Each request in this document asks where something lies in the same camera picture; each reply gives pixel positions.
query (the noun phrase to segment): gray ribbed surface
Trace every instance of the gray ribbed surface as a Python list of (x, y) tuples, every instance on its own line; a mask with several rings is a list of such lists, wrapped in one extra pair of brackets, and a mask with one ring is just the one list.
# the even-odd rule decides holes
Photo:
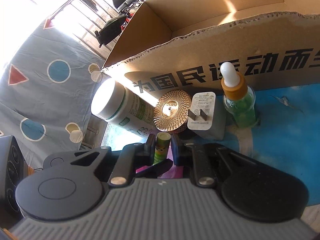
[(195, 187), (189, 179), (135, 179), (127, 188), (111, 190), (88, 215), (65, 223), (28, 218), (13, 234), (19, 240), (307, 240), (316, 235), (298, 219), (246, 220), (214, 190)]

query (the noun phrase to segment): black speaker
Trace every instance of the black speaker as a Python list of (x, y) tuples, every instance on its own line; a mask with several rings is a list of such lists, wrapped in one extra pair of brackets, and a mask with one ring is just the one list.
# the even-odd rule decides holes
[(32, 170), (14, 136), (0, 137), (0, 227), (11, 228), (21, 218), (15, 199), (16, 187)]

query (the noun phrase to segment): metal prong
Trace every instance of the metal prong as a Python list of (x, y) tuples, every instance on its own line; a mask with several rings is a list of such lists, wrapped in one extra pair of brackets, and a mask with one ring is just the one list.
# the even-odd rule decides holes
[(202, 117), (203, 120), (207, 121), (208, 116), (206, 115), (206, 113), (202, 109), (200, 109), (200, 116)]
[(191, 110), (188, 110), (188, 116), (189, 116), (193, 121), (196, 120), (196, 115), (195, 115)]

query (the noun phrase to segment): gold textured lid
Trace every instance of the gold textured lid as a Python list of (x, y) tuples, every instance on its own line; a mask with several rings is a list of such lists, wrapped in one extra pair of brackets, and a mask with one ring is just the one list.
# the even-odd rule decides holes
[(171, 90), (159, 99), (153, 121), (160, 131), (180, 132), (185, 129), (190, 107), (191, 97), (187, 92)]

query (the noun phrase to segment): dropper bottle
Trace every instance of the dropper bottle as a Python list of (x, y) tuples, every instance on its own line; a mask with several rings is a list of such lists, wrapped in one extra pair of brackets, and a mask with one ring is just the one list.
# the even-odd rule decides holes
[(223, 76), (221, 85), (224, 91), (223, 103), (240, 128), (252, 127), (256, 123), (254, 103), (256, 100), (253, 89), (248, 86), (241, 73), (237, 72), (230, 62), (220, 67)]

